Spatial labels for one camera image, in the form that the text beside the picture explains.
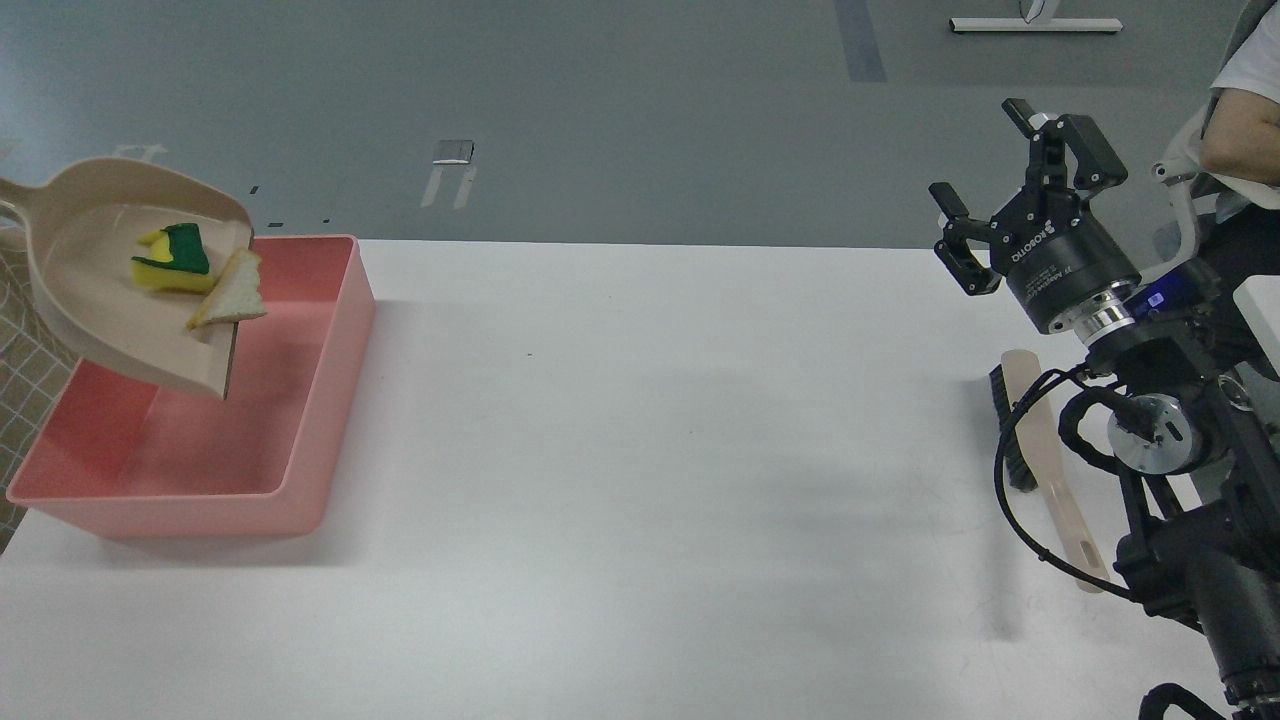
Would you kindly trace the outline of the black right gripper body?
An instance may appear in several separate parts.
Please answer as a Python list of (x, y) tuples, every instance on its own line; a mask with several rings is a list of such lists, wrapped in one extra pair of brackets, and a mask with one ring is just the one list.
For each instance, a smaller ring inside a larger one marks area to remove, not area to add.
[(991, 268), (1002, 275), (1041, 334), (1097, 295), (1126, 296), (1139, 272), (1073, 190), (1020, 190), (991, 218)]

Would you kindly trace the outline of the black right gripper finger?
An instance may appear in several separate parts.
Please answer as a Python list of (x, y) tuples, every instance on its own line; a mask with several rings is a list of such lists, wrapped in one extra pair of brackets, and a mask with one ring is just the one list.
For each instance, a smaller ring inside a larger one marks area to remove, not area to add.
[(1097, 195), (1128, 181), (1125, 164), (1092, 117), (1037, 113), (1020, 97), (1005, 99), (1001, 108), (1029, 143), (1024, 190)]
[(942, 236), (934, 245), (934, 255), (943, 263), (950, 275), (969, 296), (995, 293), (1001, 277), (975, 256), (972, 242), (991, 243), (996, 237), (988, 222), (974, 219), (965, 202), (947, 182), (928, 186), (942, 217)]

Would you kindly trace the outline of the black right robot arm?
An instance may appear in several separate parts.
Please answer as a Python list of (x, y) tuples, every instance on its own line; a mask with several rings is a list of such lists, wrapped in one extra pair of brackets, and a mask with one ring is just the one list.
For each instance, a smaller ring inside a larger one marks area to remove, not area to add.
[[(1167, 263), (1138, 270), (1091, 209), (1126, 168), (1089, 117), (1004, 111), (1028, 141), (1024, 181), (991, 218), (973, 217), (954, 187), (929, 187), (941, 210), (937, 258), (970, 296), (1006, 284), (1042, 334), (1071, 332), (1085, 361), (1034, 374), (1025, 389), (1002, 370), (1004, 415), (995, 484), (1001, 511), (1039, 560), (1198, 632), (1210, 644), (1235, 719), (1277, 716), (1277, 451), (1236, 368), (1221, 359), (1210, 314), (1219, 277), (1197, 258), (1210, 214), (1196, 201), (1224, 190), (1275, 209), (1277, 191), (1199, 163), (1199, 110), (1153, 165), (1170, 191), (1181, 243)], [(1014, 520), (1005, 487), (1012, 436), (1042, 484), (1030, 411), (1057, 386), (1078, 392), (1050, 419), (1064, 445), (1112, 475), (1129, 532), (1117, 544), (1120, 585), (1034, 541)]]

